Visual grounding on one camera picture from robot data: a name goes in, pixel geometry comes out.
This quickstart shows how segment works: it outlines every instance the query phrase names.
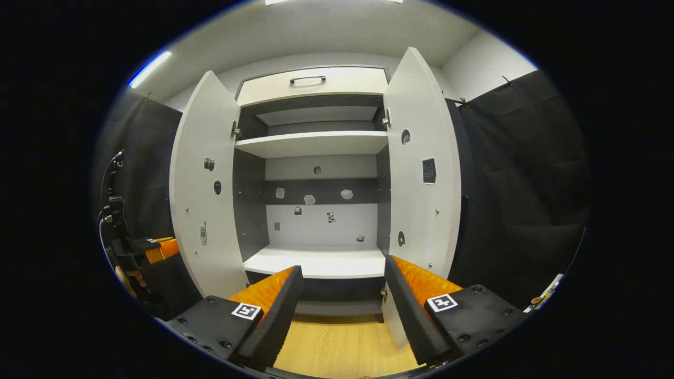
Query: cabinet door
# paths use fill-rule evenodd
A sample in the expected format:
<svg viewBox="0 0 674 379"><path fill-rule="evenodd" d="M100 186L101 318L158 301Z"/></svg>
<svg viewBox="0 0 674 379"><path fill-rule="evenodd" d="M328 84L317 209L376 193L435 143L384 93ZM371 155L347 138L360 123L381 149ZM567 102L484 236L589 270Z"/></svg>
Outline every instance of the cabinet door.
<svg viewBox="0 0 674 379"><path fill-rule="evenodd" d="M232 197L231 129L240 110L234 96L209 71L189 98L173 142L169 174L173 229L187 271L203 296L229 297L247 282Z"/></svg>
<svg viewBox="0 0 674 379"><path fill-rule="evenodd" d="M447 278L459 230L461 176L452 119L419 52L405 52L384 92L391 164L389 254Z"/></svg>

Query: drawer handle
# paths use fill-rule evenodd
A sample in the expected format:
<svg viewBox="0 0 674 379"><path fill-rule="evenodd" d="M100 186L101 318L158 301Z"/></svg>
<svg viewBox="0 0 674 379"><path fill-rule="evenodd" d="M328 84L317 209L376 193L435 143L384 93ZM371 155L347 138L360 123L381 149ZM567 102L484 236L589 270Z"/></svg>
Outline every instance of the drawer handle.
<svg viewBox="0 0 674 379"><path fill-rule="evenodd" d="M295 79L290 79L290 84L294 84L295 80L300 80L300 79L314 79L314 78L321 78L321 82L326 81L325 76L305 76L304 78L295 78Z"/></svg>

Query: white wall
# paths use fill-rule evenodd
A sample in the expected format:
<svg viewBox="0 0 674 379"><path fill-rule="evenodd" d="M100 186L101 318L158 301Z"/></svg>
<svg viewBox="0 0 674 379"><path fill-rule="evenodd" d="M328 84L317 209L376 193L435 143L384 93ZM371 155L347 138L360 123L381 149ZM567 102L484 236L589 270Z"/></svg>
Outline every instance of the white wall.
<svg viewBox="0 0 674 379"><path fill-rule="evenodd" d="M306 67L311 65L347 65L347 64L361 64L361 65L380 65L388 67L390 74L393 75L400 63L401 58L386 57L383 55L360 54L360 53L310 53L290 55L287 57L280 57L251 63L249 65L241 66L230 71L217 74L218 79L227 88L229 92L235 94L239 88L242 80L252 76L268 74L275 71L283 71ZM444 91L447 98L456 98L455 92L450 88L449 82L442 70L437 67L431 67L435 79L440 85L440 89ZM189 100L190 95L194 91L197 83L174 95L165 102L171 108L177 109L180 112L185 110L185 105Z"/></svg>
<svg viewBox="0 0 674 379"><path fill-rule="evenodd" d="M480 31L442 67L447 86L457 95L472 100L506 83L536 71L527 58L492 34Z"/></svg>

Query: ceiling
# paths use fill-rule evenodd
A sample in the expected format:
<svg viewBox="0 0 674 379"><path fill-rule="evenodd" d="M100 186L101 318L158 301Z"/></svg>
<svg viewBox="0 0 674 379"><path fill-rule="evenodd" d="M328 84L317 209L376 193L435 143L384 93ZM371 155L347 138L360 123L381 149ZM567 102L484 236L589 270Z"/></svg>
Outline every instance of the ceiling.
<svg viewBox="0 0 674 379"><path fill-rule="evenodd" d="M212 70L304 53L402 57L415 47L442 67L479 27L421 0L251 0L224 11L166 48L171 56L136 90L164 102Z"/></svg>

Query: cabinet shelf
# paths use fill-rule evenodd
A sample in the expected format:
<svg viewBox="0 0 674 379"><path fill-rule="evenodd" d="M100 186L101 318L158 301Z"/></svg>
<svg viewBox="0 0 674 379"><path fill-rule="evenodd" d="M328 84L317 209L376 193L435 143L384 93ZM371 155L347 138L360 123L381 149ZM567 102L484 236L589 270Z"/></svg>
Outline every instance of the cabinet shelf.
<svg viewBox="0 0 674 379"><path fill-rule="evenodd" d="M388 144L387 132L311 132L251 138L235 148L261 158L287 156L377 154Z"/></svg>
<svg viewBox="0 0 674 379"><path fill-rule="evenodd" d="M269 245L243 263L262 274L291 266L302 266L307 279L375 278L384 276L384 255L372 245Z"/></svg>

